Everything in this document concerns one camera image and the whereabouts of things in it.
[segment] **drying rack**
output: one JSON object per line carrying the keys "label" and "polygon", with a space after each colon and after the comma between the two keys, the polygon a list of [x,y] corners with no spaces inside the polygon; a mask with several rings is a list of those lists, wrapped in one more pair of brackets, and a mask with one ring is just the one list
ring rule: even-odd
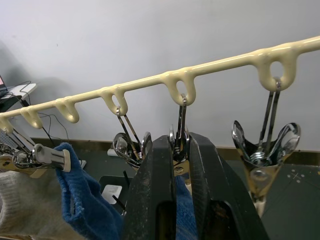
{"label": "drying rack", "polygon": [[247,65],[255,66],[258,71],[258,77],[261,85],[266,90],[275,92],[277,89],[276,80],[271,75],[270,68],[273,62],[280,62],[283,67],[283,76],[280,78],[280,90],[282,91],[290,87],[295,80],[298,56],[303,53],[316,50],[320,50],[320,36],[284,43],[274,47],[263,48],[242,55],[195,66],[183,67],[178,70],[167,71],[162,74],[116,84],[113,86],[103,87],[98,90],[73,96],[58,98],[53,101],[0,113],[0,129],[8,134],[12,133],[14,128],[9,122],[9,118],[18,115],[22,115],[24,119],[34,128],[41,129],[43,127],[43,123],[38,116],[38,112],[50,108],[57,108],[69,122],[77,123],[79,121],[79,114],[75,108],[75,104],[96,98],[103,98],[110,111],[116,114],[117,106],[112,100],[113,95],[119,102],[120,116],[123,116],[128,111],[125,92],[158,84],[165,84],[172,99],[178,105],[182,106],[183,100],[177,89],[178,81],[182,81],[185,84],[187,91],[186,104],[189,106],[196,99],[196,87],[194,83],[195,77]]}

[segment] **white wall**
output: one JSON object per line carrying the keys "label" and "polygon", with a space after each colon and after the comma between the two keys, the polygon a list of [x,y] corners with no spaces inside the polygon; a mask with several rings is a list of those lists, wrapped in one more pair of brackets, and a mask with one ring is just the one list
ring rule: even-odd
{"label": "white wall", "polygon": [[[0,0],[0,74],[9,85],[37,83],[31,101],[43,103],[317,36],[319,9],[317,0]],[[286,123],[299,123],[302,150],[320,150],[319,62],[320,52],[299,57],[296,81],[278,105],[275,136]],[[233,147],[231,125],[238,120],[247,138],[258,141],[268,92],[253,66],[197,77],[195,86],[190,131]],[[178,106],[164,85],[125,97],[141,138],[145,131],[154,139],[168,134],[171,123],[177,127]],[[57,114],[71,139],[110,141],[122,132],[102,99],[76,107],[77,124],[55,109],[46,113]],[[21,117],[15,121],[31,137],[45,137]],[[51,134],[66,137],[58,124]]]}

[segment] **beige sweater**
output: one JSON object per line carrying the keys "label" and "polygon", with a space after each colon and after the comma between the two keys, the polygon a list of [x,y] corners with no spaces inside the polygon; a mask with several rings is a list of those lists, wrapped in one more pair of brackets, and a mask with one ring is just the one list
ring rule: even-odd
{"label": "beige sweater", "polygon": [[37,179],[25,173],[0,173],[0,235],[34,240],[83,240],[62,218],[61,189],[49,169]]}

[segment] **hanger bar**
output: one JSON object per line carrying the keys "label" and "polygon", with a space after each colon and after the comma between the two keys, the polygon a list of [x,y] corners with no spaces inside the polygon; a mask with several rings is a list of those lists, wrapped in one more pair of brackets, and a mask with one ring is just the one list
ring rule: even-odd
{"label": "hanger bar", "polygon": [[124,116],[128,111],[125,92],[158,84],[165,84],[172,99],[178,105],[182,106],[183,100],[177,89],[178,81],[182,81],[185,84],[187,90],[186,105],[189,106],[196,99],[196,88],[194,84],[195,77],[247,65],[255,66],[258,71],[258,77],[261,85],[266,90],[275,92],[277,90],[277,85],[275,79],[271,75],[270,67],[273,62],[282,63],[284,72],[283,76],[281,77],[280,91],[282,91],[290,87],[295,80],[297,57],[303,53],[316,50],[320,50],[320,36],[284,43],[274,47],[263,48],[242,55],[195,66],[183,67],[178,70],[167,71],[162,74],[116,84],[113,86],[103,87],[98,90],[89,91],[78,95],[58,98],[53,101],[0,113],[0,129],[7,133],[12,133],[13,126],[9,122],[9,118],[18,115],[22,115],[24,119],[34,128],[41,129],[43,127],[43,123],[38,116],[38,112],[54,107],[57,108],[69,122],[77,123],[79,121],[79,114],[75,108],[75,103],[96,98],[103,98],[110,111],[116,114],[117,106],[112,100],[113,95],[115,95],[120,104],[120,115]]}

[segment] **blue cloth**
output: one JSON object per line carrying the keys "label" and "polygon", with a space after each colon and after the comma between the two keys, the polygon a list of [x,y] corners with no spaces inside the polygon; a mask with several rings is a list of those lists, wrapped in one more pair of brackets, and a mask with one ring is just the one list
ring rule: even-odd
{"label": "blue cloth", "polygon": [[175,177],[176,190],[176,240],[197,240],[198,232],[192,197],[182,176]]}
{"label": "blue cloth", "polygon": [[63,219],[86,239],[120,239],[123,219],[101,196],[100,184],[82,170],[70,144],[62,143],[55,149],[68,150],[71,158],[70,172],[56,170],[62,191]]}

